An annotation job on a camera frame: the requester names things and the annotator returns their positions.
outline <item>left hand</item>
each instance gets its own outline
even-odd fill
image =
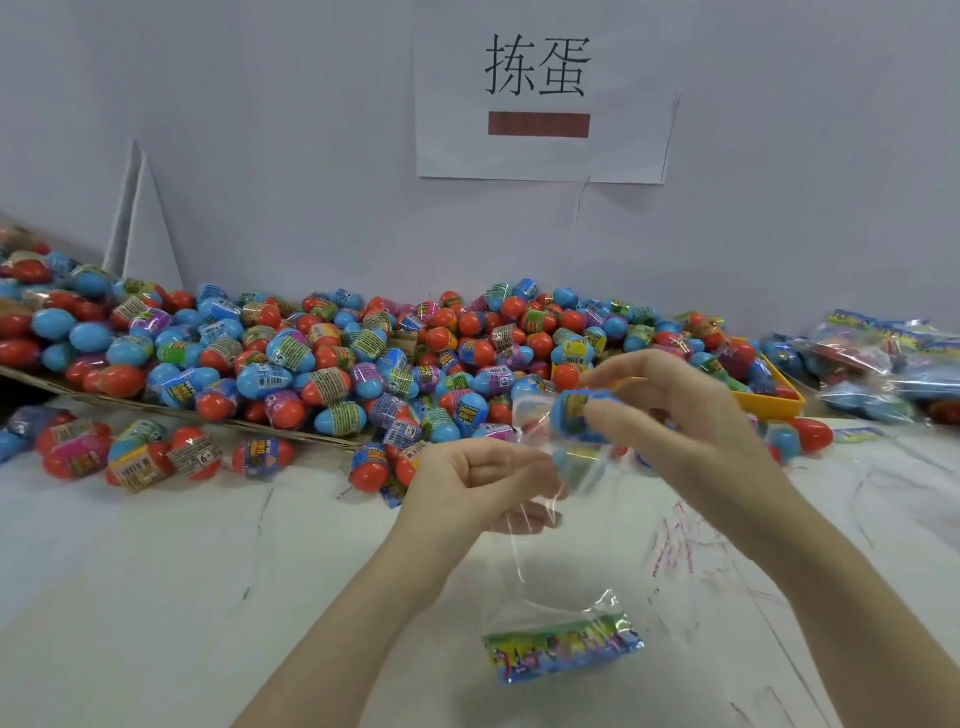
[[[480,534],[555,527],[557,516],[530,501],[564,495],[556,466],[539,450],[488,437],[431,445],[384,546],[416,566],[432,603]]]

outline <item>marble surface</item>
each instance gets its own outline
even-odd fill
[[[135,497],[99,478],[51,481],[34,455],[5,466],[5,728],[229,726],[394,520],[348,489],[346,466],[310,450],[273,483],[224,474]],[[960,657],[956,472],[955,441],[927,435],[837,446],[790,468]],[[485,536],[401,638],[364,726],[839,726],[777,588],[658,478],[609,469],[564,504],[562,529],[518,554],[543,603],[578,609],[613,589],[647,647],[603,669],[498,685],[480,636],[516,566],[509,539]]]

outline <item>pile of toy eggs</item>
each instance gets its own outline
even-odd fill
[[[211,422],[312,425],[333,437],[370,423],[378,442],[354,469],[362,490],[382,487],[388,466],[399,476],[399,454],[421,441],[506,437],[518,392],[572,389],[616,353],[662,349],[733,390],[796,398],[719,319],[540,293],[530,279],[496,283],[470,304],[452,291],[364,303],[339,289],[295,305],[267,293],[234,299],[212,284],[167,293],[36,249],[12,253],[0,277],[0,298],[33,310],[0,316],[0,365]]]
[[[159,423],[137,420],[114,437],[106,423],[46,405],[20,407],[0,428],[0,464],[33,449],[51,477],[76,480],[103,471],[109,485],[132,493],[174,475],[204,482],[223,462],[213,438],[198,427],[168,434]],[[293,457],[293,446],[285,440],[250,440],[237,446],[229,466],[246,478],[270,480]]]

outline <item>right hand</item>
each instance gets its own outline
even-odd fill
[[[589,402],[590,427],[634,448],[741,550],[751,550],[757,537],[782,536],[779,529],[810,508],[727,386],[679,357],[657,350],[622,354],[583,374],[580,383],[612,387],[619,400]],[[664,413],[677,430],[660,423]]]

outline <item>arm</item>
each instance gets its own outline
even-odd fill
[[[727,387],[663,352],[614,357],[590,425],[636,448],[777,583],[847,728],[960,725],[960,668],[870,562],[793,487]],[[660,424],[665,411],[680,431]]]
[[[334,599],[237,718],[233,728],[352,728],[396,640],[440,596],[450,573],[484,530],[501,530],[520,504],[525,530],[552,525],[527,502],[555,497],[548,455],[479,438],[431,445],[399,517],[373,558]]]
[[[382,546],[263,686],[234,728],[360,722],[387,655],[429,603],[399,551]]]

